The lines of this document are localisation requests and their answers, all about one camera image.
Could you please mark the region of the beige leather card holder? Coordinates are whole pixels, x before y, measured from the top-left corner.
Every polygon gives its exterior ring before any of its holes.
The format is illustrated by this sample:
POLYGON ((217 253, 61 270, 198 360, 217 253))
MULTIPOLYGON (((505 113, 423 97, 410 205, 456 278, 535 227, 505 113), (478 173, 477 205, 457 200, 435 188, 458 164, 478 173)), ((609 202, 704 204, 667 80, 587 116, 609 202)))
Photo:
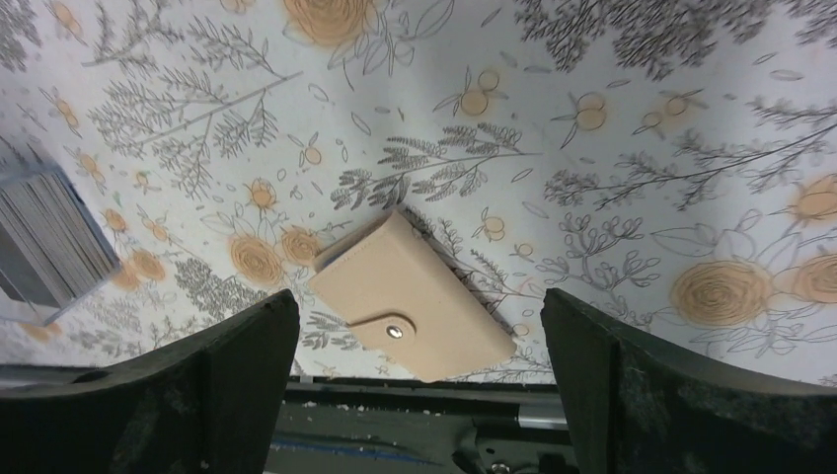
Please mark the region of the beige leather card holder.
POLYGON ((309 288, 367 349, 423 382, 500 364, 516 344, 398 211, 320 253, 309 288))

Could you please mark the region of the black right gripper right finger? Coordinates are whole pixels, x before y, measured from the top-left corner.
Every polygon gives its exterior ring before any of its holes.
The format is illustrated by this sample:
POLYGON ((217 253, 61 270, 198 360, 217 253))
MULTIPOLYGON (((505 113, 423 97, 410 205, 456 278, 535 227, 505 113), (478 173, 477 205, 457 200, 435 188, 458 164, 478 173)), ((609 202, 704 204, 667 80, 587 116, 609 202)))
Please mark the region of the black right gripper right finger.
POLYGON ((832 473, 836 392, 698 355, 552 288, 541 312, 583 473, 832 473))

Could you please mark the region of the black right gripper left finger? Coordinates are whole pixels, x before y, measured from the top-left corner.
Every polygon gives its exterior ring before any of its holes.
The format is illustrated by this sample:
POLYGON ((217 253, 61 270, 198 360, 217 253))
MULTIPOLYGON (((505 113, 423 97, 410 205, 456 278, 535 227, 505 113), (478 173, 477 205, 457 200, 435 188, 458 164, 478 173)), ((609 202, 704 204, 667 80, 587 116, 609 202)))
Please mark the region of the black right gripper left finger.
POLYGON ((69 383, 1 393, 5 473, 260 473, 296 351, 289 290, 69 383))

